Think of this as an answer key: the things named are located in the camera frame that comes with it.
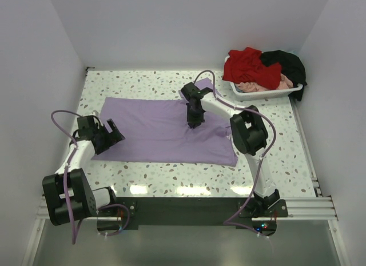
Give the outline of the lilac t shirt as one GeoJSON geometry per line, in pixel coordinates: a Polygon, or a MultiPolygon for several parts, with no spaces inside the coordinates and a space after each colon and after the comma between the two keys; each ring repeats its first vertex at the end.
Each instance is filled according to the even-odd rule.
{"type": "Polygon", "coordinates": [[[191,129],[186,101],[107,97],[100,119],[114,121],[125,139],[94,160],[119,162],[203,163],[235,166],[229,121],[207,112],[204,123],[191,129]]]}

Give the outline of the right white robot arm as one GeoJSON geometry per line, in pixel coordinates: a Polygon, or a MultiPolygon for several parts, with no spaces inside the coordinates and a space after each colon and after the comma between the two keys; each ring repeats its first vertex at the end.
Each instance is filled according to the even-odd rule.
{"type": "Polygon", "coordinates": [[[279,202],[280,194],[272,178],[272,172],[265,154],[271,145],[267,145],[268,131],[263,115],[251,105],[247,108],[230,108],[214,98],[212,93],[184,96],[187,106],[187,123],[196,128],[204,122],[206,112],[214,113],[229,121],[232,141],[242,153],[249,165],[253,177],[253,193],[248,197],[245,210],[251,214],[268,216],[279,202]]]}

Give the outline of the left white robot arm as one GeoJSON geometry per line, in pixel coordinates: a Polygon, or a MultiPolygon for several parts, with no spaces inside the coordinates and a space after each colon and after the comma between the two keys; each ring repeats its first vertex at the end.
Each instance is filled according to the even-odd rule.
{"type": "Polygon", "coordinates": [[[118,211],[118,201],[109,186],[92,190],[84,167],[94,156],[109,150],[124,140],[112,119],[106,121],[108,128],[94,115],[77,118],[78,128],[71,135],[69,152],[57,171],[42,180],[43,195],[53,225],[82,220],[97,215],[112,216],[118,211]]]}

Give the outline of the white laundry basket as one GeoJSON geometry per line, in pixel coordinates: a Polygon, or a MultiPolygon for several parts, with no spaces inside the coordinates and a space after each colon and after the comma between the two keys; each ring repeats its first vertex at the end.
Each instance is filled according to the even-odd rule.
{"type": "Polygon", "coordinates": [[[269,90],[264,92],[253,92],[253,93],[243,93],[239,92],[234,83],[231,83],[231,88],[234,92],[235,99],[238,101],[249,101],[249,100],[260,100],[260,99],[270,99],[270,98],[280,98],[280,97],[290,97],[289,95],[297,90],[302,89],[302,84],[299,84],[298,87],[293,87],[291,89],[285,90],[269,90]]]}

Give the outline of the red t shirt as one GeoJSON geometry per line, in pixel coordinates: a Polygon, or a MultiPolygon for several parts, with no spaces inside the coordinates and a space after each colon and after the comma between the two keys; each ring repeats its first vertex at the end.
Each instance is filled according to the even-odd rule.
{"type": "Polygon", "coordinates": [[[269,90],[278,88],[282,66],[275,62],[266,66],[260,57],[262,52],[251,47],[230,50],[224,63],[223,80],[234,84],[255,82],[269,90]]]}

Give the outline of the pink t shirt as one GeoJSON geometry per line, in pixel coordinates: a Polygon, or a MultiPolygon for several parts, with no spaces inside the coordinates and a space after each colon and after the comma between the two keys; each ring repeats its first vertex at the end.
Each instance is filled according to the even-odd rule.
{"type": "MultiPolygon", "coordinates": [[[[235,84],[236,89],[239,92],[243,93],[253,93],[253,92],[264,92],[269,91],[269,89],[259,85],[256,82],[241,82],[239,84],[235,84]]],[[[281,80],[278,85],[278,87],[275,90],[285,90],[285,89],[291,89],[294,85],[290,79],[288,79],[287,76],[284,74],[281,74],[281,80]]]]}

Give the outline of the black t shirt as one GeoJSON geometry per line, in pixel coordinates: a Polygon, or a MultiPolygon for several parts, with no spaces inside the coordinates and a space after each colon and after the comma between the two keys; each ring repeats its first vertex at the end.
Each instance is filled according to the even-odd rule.
{"type": "Polygon", "coordinates": [[[302,89],[292,92],[289,96],[300,102],[303,98],[304,89],[307,86],[306,71],[298,56],[282,50],[266,51],[260,55],[260,60],[265,66],[279,63],[281,73],[292,81],[296,88],[302,84],[302,89]]]}

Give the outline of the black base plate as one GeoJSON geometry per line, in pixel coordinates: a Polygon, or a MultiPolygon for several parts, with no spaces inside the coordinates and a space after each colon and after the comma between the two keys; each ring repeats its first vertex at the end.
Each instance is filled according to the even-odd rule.
{"type": "Polygon", "coordinates": [[[280,199],[263,213],[245,210],[247,198],[239,197],[119,197],[116,206],[97,210],[98,230],[136,230],[142,225],[234,226],[272,235],[277,219],[288,217],[280,199]]]}

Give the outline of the aluminium frame rail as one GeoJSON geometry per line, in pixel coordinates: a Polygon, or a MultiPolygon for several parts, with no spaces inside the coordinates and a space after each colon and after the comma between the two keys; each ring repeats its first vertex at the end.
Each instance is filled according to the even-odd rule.
{"type": "Polygon", "coordinates": [[[346,265],[336,211],[322,197],[290,120],[269,155],[288,216],[273,211],[271,236],[242,227],[233,215],[252,187],[245,157],[235,167],[211,164],[93,160],[85,174],[93,189],[110,186],[130,208],[128,227],[106,237],[116,223],[107,215],[82,223],[75,244],[70,226],[53,226],[45,205],[35,265],[346,265]]]}

